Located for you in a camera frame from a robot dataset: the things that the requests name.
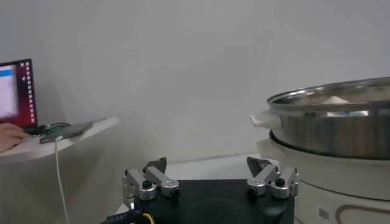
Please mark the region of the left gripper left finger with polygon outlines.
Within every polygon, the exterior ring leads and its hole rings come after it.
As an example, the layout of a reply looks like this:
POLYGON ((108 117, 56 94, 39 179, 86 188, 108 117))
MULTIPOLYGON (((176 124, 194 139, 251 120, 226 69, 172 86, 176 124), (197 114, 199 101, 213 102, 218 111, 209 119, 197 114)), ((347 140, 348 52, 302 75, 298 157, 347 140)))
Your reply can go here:
POLYGON ((126 169, 122 175, 123 203, 130 208, 136 198, 151 201, 159 195, 177 198, 180 194, 178 180, 166 176, 168 160, 166 157, 149 161, 141 170, 126 169))

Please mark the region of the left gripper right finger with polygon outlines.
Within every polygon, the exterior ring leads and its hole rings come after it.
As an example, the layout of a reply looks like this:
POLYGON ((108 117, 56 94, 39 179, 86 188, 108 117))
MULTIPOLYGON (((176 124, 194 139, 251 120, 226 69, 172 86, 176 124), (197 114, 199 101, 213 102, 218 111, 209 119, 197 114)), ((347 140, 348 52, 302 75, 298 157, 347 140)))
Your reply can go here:
POLYGON ((296 168, 280 170, 266 159, 247 157, 252 178, 247 180, 247 193, 252 198, 267 192, 277 199, 299 196, 299 173, 296 168))

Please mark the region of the bare person hand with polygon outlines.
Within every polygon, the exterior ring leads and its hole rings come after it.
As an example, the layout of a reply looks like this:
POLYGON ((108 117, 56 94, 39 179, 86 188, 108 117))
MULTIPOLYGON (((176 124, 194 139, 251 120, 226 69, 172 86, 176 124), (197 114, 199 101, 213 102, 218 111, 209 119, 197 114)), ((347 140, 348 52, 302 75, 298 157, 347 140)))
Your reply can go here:
POLYGON ((20 144, 27 137, 28 134, 21 127, 10 123, 1 124, 1 153, 20 144))

